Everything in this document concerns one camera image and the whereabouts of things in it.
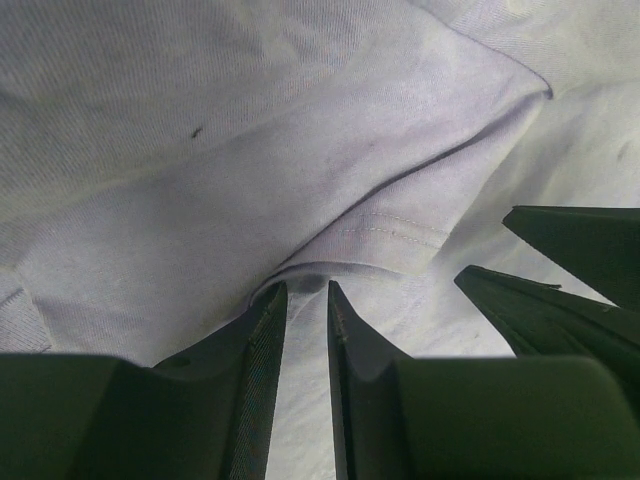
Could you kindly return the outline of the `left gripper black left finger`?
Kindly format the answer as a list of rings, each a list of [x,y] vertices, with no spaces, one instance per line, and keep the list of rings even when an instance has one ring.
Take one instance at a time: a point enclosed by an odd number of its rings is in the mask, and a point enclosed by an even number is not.
[[[288,292],[152,368],[93,355],[1,358],[5,479],[261,479]]]

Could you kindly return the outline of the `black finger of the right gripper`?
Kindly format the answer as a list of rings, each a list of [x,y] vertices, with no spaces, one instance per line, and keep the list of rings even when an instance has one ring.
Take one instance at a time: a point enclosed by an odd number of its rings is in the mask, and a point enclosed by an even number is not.
[[[629,395],[639,393],[639,314],[551,285],[468,266],[455,285],[521,356],[599,361]]]
[[[503,225],[616,306],[639,310],[639,210],[515,206]]]

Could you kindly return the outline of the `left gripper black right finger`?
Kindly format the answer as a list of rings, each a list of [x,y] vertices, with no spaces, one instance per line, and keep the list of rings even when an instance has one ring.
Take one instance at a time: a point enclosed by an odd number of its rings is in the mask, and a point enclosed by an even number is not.
[[[415,359],[328,291],[340,479],[635,479],[639,426],[582,357]]]

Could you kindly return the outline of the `purple polo shirt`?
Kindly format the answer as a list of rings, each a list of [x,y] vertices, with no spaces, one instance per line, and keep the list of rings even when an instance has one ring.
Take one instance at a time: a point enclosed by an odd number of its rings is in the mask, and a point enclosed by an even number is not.
[[[1,348],[152,366],[283,280],[266,475],[335,477],[327,285],[415,357],[454,285],[587,286],[516,205],[639,203],[635,1],[5,1]]]

